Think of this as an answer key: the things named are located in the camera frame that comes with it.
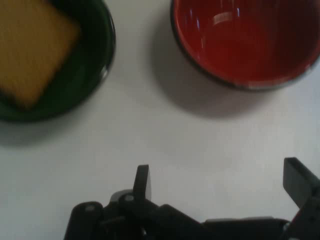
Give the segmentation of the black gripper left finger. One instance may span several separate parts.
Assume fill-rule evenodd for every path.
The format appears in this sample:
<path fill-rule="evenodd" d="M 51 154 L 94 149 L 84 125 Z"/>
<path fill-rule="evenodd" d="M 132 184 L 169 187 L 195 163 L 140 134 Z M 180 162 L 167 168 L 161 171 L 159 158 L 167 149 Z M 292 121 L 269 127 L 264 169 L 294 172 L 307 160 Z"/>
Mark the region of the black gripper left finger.
<path fill-rule="evenodd" d="M 174 207 L 151 201 L 148 165 L 139 165 L 132 189 L 116 192 L 107 206 L 96 201 L 76 205 L 66 240 L 203 240 L 203 224 Z"/>

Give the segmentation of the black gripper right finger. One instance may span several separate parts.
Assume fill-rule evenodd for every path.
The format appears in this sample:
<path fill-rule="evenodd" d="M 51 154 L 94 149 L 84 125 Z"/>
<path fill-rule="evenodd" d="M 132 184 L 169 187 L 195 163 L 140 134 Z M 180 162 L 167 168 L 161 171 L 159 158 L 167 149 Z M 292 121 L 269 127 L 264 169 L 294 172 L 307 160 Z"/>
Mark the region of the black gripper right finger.
<path fill-rule="evenodd" d="M 284 159 L 283 188 L 299 208 L 283 233 L 284 240 L 320 238 L 320 179 L 295 157 Z"/>

